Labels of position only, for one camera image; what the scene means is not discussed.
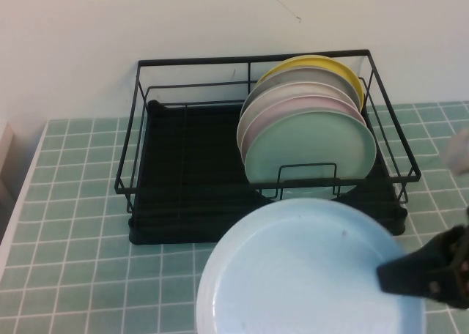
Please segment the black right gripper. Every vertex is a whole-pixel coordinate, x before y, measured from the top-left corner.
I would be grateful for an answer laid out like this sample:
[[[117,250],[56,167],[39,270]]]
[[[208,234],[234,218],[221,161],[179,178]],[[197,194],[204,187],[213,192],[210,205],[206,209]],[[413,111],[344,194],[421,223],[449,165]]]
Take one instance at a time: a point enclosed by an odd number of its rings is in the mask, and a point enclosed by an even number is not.
[[[434,236],[423,247],[377,268],[389,294],[422,297],[468,309],[468,225]]]

